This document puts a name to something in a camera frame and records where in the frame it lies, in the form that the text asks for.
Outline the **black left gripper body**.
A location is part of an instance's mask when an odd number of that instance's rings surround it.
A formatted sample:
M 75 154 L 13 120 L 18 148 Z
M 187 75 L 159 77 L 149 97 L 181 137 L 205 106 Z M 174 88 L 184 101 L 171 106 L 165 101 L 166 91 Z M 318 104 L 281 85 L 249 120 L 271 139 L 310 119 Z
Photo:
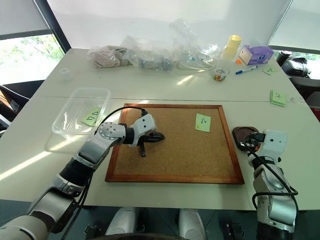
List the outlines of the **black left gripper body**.
M 147 142 L 147 135 L 150 134 L 150 133 L 153 133 L 153 132 L 156 132 L 156 131 L 151 131 L 149 133 L 146 133 L 144 134 L 143 136 L 141 136 L 138 140 L 138 143 L 137 145 L 140 146 L 141 144 L 144 144 L 144 143 L 151 143 L 151 142 Z

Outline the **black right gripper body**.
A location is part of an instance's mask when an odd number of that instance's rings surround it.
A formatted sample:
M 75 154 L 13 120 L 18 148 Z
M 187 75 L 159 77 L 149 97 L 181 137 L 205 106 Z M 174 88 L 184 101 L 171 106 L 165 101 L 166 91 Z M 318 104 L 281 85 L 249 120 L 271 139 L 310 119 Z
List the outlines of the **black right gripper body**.
M 264 142 L 266 134 L 260 132 L 251 132 L 252 133 L 252 141 L 247 141 L 250 143 L 250 149 L 259 150 L 261 144 Z

